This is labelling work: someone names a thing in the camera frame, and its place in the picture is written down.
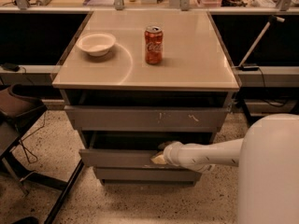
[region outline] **drawer front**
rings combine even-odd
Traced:
[[[224,108],[65,107],[73,128],[95,131],[215,132]]]
[[[177,169],[171,165],[157,165],[150,158],[155,150],[82,149],[79,154],[86,166],[106,168]]]
[[[95,176],[102,183],[172,183],[194,185],[201,174],[189,170],[145,170],[145,169],[108,169],[94,168]]]

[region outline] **speckled floor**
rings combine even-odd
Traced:
[[[40,119],[31,131],[42,124]],[[229,114],[215,142],[243,137],[248,125],[242,113]],[[29,164],[18,147],[14,154],[30,170],[67,180],[83,148],[64,111],[46,112],[45,127],[24,144],[38,157]],[[25,182],[24,197],[14,180],[0,175],[0,223],[22,217],[47,218],[60,191]],[[102,186],[93,168],[84,167],[54,223],[236,223],[237,168],[217,166],[194,187],[166,185]]]

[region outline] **white bowl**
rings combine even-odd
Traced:
[[[80,37],[77,47],[91,56],[104,56],[114,46],[116,38],[109,33],[91,33]]]

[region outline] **can top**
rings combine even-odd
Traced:
[[[162,29],[159,26],[148,26],[147,27],[147,32],[149,32],[149,33],[156,34],[156,33],[160,33],[161,31],[162,31]]]

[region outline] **soda can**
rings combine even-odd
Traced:
[[[144,37],[146,39],[146,62],[159,63],[162,60],[162,29],[158,26],[148,26]]]

